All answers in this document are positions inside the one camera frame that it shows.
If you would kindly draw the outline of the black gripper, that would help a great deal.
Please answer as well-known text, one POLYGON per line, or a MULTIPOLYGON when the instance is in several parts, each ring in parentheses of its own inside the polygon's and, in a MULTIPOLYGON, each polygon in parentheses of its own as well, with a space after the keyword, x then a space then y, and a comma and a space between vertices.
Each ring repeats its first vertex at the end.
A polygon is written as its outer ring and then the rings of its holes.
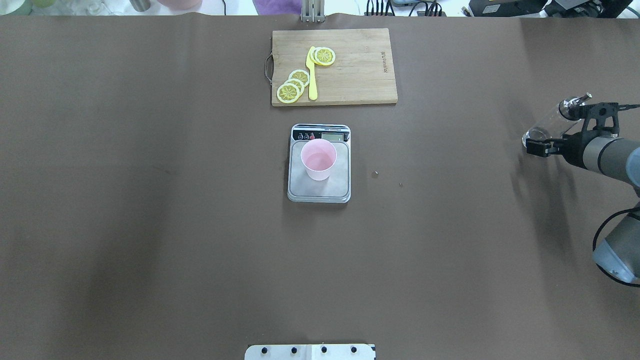
POLYGON ((525 141, 526 153, 547 158, 562 155, 564 160, 575 167, 586 168, 583 159, 586 146, 590 143, 589 132, 563 134, 562 141, 525 141))

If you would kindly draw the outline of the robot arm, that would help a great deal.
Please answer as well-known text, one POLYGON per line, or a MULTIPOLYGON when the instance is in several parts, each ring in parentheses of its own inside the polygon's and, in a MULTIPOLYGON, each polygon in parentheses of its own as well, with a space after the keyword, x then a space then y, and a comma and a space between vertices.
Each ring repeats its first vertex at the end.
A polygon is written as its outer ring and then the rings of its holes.
MULTIPOLYGON (((524 141, 535 157, 560 155, 575 167, 626 183, 638 196, 640 185, 639 141, 596 130, 565 134, 558 138, 524 141)), ((639 287, 639 205, 618 210, 602 221, 591 242, 592 259, 602 274, 617 284, 639 287)))

